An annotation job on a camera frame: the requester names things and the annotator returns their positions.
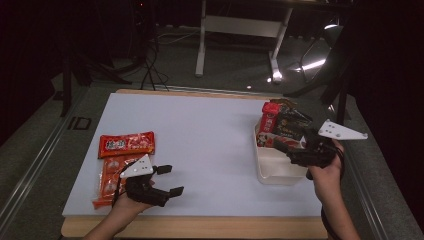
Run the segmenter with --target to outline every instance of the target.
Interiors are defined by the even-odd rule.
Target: white tabletop
[[[265,100],[111,94],[81,170],[63,211],[65,217],[106,215],[96,197],[102,160],[101,135],[153,131],[153,164],[172,165],[171,173],[155,175],[155,188],[184,186],[152,216],[320,216],[313,183],[264,185],[256,171],[253,128]]]

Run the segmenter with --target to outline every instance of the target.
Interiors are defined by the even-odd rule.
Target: white container
[[[263,184],[294,185],[306,176],[307,168],[292,164],[285,153],[256,147],[258,179]]]

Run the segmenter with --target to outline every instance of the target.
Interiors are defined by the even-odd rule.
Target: table
[[[311,181],[281,186],[257,179],[253,126],[268,99],[137,90],[111,94],[65,205],[62,234],[81,237],[110,210],[91,205],[102,164],[100,135],[152,130],[153,163],[173,165],[171,173],[154,177],[155,187],[184,186],[184,193],[165,208],[140,215],[118,237],[326,238]],[[316,105],[299,102],[299,107],[310,109],[316,125],[328,117]]]
[[[293,8],[308,8],[316,9],[320,11],[346,11],[352,5],[351,4],[338,4],[338,3],[325,3],[317,0],[268,0],[261,1],[264,4],[269,4],[270,7],[284,7],[282,14],[284,19],[281,22],[276,21],[265,21],[265,20],[253,20],[253,19],[241,19],[223,16],[213,16],[206,14],[206,0],[202,0],[202,14],[200,21],[200,44],[197,55],[196,71],[197,77],[203,76],[203,68],[205,62],[205,34],[208,32],[221,32],[221,33],[232,33],[232,34],[243,34],[253,35],[260,37],[275,38],[275,47],[269,52],[269,61],[272,71],[272,81],[276,84],[281,83],[284,79],[284,74],[278,67],[277,55],[280,51],[281,43],[284,39],[290,16]]]

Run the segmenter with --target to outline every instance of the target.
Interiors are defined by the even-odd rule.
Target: dark background
[[[156,22],[160,26],[199,26],[200,3],[159,0],[155,5]],[[54,94],[50,80],[62,72],[63,49],[58,44],[61,34],[72,39],[78,49],[106,64],[111,64],[114,56],[139,54],[140,49],[128,46],[125,39],[134,29],[118,29],[114,21],[107,21],[134,21],[128,18],[132,16],[128,14],[131,5],[123,2],[119,11],[111,11],[107,4],[108,1],[100,4],[94,0],[0,2],[0,145]],[[210,9],[220,13],[226,7],[216,3]],[[236,9],[239,11],[231,14],[282,17],[257,7],[254,11],[249,7]],[[334,64],[326,66],[337,71],[355,53],[349,65],[349,93],[356,97],[421,229],[424,229],[424,210],[420,207],[424,202],[421,187],[424,161],[419,151],[424,119],[420,105],[424,80],[423,13],[421,1],[359,1],[349,18],[343,16],[345,29],[330,53],[332,59],[327,61]],[[138,33],[149,38],[152,18],[145,12],[135,17],[142,23]],[[328,13],[296,10],[287,33],[307,40],[316,36],[318,26],[331,17]]]

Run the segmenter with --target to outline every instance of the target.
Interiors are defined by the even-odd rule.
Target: white mounting plate
[[[121,178],[129,178],[134,176],[146,175],[153,173],[153,166],[149,156],[146,154],[138,159],[133,165],[128,167],[121,173]]]
[[[360,133],[345,126],[331,122],[327,119],[322,127],[319,129],[318,134],[324,137],[329,137],[337,140],[359,140],[367,139],[367,133]]]

